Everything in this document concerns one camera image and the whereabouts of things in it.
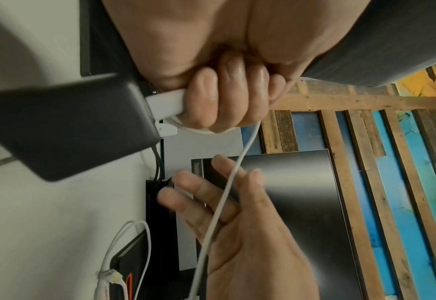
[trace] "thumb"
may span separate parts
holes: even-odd
[[[246,174],[239,187],[239,202],[246,213],[262,213],[274,210],[274,205],[266,194],[264,178],[259,169]]]

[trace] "hand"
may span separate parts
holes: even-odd
[[[139,72],[164,90],[188,87],[182,121],[215,132],[264,118],[369,1],[103,0]],[[246,72],[232,60],[241,65],[239,80],[224,71],[230,56],[223,49],[244,54]],[[259,78],[268,82],[270,102]]]
[[[234,164],[223,156],[212,160],[226,178]],[[173,181],[194,200],[164,188],[158,201],[176,211],[201,243],[223,191],[187,171],[177,172]],[[267,196],[261,171],[240,169],[234,186],[240,204],[228,199],[220,216],[209,251],[207,298],[318,300],[308,261]]]

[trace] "white wall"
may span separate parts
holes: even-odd
[[[0,89],[79,79],[79,38],[78,0],[0,0]],[[1,167],[0,300],[91,299],[112,237],[144,218],[154,168],[149,151],[59,183]]]

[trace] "power adapter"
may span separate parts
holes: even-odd
[[[155,121],[182,113],[184,93],[145,98],[116,74],[1,91],[0,145],[44,180],[61,180],[156,145]]]

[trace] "light blue panel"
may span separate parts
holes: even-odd
[[[315,112],[292,113],[299,151],[326,149],[322,129]]]
[[[243,140],[243,147],[246,146],[246,143],[251,138],[251,135],[253,134],[254,125],[248,126],[248,127],[241,127],[241,139]],[[262,148],[261,148],[261,141],[258,136],[256,136],[256,139],[251,144],[251,148],[249,148],[248,153],[246,153],[246,156],[248,155],[259,155],[262,154]]]
[[[436,300],[436,277],[421,229],[409,201],[394,149],[381,114],[373,112],[373,115],[386,151],[386,156],[377,158],[376,162],[396,227],[406,250],[409,269],[419,299]]]
[[[399,115],[399,123],[406,137],[411,156],[436,220],[436,173],[430,163],[429,154],[411,112]]]
[[[353,147],[353,141],[351,140],[349,128],[345,119],[345,114],[343,112],[337,112],[337,119],[340,126],[340,131],[342,132],[343,141],[345,143],[347,158],[351,169],[351,175],[355,183],[358,201],[360,202],[361,211],[363,212],[366,228],[368,229],[368,233],[370,235],[371,246],[373,248],[376,263],[378,265],[381,281],[383,282],[383,288],[387,296],[395,295],[396,290],[388,265],[388,258],[383,248],[383,243],[381,240],[379,228],[376,224],[373,209],[371,208],[366,183],[363,179],[363,175],[361,174],[361,170],[358,165],[356,153]]]

